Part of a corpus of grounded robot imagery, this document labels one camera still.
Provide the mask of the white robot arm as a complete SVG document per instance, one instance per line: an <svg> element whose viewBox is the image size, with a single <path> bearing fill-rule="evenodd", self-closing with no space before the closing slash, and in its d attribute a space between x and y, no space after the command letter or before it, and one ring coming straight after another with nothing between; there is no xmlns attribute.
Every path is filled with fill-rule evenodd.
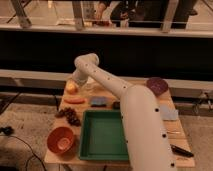
<svg viewBox="0 0 213 171"><path fill-rule="evenodd" d="M155 95L101 68L94 54L78 56L71 78L83 86L89 77L120 100L120 111L132 171L178 171Z"/></svg>

